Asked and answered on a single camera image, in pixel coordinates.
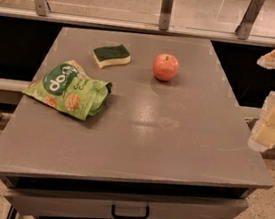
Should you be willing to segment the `green and yellow sponge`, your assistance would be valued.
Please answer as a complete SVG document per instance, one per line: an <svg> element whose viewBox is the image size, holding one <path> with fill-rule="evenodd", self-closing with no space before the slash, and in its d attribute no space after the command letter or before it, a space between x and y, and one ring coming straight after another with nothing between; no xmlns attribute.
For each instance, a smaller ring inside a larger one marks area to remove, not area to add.
<svg viewBox="0 0 275 219"><path fill-rule="evenodd" d="M126 65L131 62L131 54L124 45L96 48L94 49L93 56L100 68Z"/></svg>

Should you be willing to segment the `red apple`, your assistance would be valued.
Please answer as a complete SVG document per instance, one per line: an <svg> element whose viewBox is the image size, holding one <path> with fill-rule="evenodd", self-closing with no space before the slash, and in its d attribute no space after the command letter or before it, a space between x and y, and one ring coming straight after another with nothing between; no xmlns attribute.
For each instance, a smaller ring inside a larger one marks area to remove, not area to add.
<svg viewBox="0 0 275 219"><path fill-rule="evenodd" d="M165 82L173 80L178 73L179 62L172 54L160 54L154 59L152 64L155 78Z"/></svg>

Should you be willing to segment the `right metal railing bracket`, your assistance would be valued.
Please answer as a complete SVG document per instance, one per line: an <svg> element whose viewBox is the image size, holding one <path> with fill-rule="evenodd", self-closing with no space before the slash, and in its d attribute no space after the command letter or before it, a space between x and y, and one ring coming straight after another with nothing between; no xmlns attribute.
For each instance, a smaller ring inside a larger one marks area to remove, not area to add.
<svg viewBox="0 0 275 219"><path fill-rule="evenodd" d="M249 38L255 20L258 17L260 10L262 10L265 1L266 0L251 0L244 17L240 24L238 24L237 29L234 31L237 38L242 40L247 40Z"/></svg>

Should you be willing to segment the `grey cabinet drawer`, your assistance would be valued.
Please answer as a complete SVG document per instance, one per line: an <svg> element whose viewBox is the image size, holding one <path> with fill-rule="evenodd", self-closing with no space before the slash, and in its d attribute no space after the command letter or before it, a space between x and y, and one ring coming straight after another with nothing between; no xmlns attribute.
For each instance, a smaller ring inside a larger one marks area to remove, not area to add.
<svg viewBox="0 0 275 219"><path fill-rule="evenodd" d="M92 219L233 219L244 199L109 192L8 190L5 198L23 215Z"/></svg>

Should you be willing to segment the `middle metal railing bracket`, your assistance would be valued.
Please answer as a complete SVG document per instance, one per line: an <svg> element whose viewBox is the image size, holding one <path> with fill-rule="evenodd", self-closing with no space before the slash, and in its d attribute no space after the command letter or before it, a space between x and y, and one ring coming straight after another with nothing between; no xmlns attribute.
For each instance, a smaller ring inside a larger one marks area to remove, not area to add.
<svg viewBox="0 0 275 219"><path fill-rule="evenodd" d="M174 0L162 0L160 16L158 19L159 30L168 30L168 27L170 26L173 5Z"/></svg>

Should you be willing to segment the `green rice chip bag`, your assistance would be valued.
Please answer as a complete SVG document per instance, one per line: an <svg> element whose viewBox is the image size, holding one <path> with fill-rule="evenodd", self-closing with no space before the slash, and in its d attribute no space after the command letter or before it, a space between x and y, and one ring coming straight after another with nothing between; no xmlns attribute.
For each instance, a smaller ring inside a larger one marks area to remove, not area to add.
<svg viewBox="0 0 275 219"><path fill-rule="evenodd" d="M30 84L23 93L79 120L96 115L111 93L112 83L88 77L74 60L63 62Z"/></svg>

